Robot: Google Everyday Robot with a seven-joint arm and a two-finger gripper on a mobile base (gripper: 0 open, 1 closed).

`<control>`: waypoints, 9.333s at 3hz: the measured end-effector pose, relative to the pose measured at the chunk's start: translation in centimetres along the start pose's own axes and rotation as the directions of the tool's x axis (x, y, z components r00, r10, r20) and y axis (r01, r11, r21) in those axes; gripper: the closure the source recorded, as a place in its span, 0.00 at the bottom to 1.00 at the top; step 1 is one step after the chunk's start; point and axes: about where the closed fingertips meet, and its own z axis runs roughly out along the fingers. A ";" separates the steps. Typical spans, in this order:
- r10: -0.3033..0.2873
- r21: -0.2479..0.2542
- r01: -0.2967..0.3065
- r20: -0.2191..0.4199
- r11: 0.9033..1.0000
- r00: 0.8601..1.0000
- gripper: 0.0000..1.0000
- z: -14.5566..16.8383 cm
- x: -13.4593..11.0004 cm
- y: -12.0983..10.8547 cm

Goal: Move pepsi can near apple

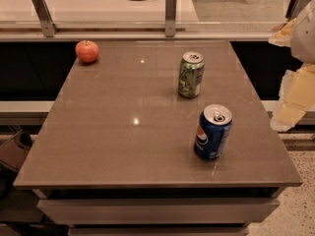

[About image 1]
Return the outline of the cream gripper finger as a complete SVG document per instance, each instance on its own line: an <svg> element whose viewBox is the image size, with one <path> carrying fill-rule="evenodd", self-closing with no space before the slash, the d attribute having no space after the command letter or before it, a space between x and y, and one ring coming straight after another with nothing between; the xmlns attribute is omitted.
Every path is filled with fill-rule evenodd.
<svg viewBox="0 0 315 236"><path fill-rule="evenodd" d="M286 70L270 126L277 132L293 128L315 104L315 65L303 64L296 72Z"/></svg>
<svg viewBox="0 0 315 236"><path fill-rule="evenodd" d="M293 19L286 23L269 38L268 42L279 47L290 47L290 39L295 21L296 19Z"/></svg>

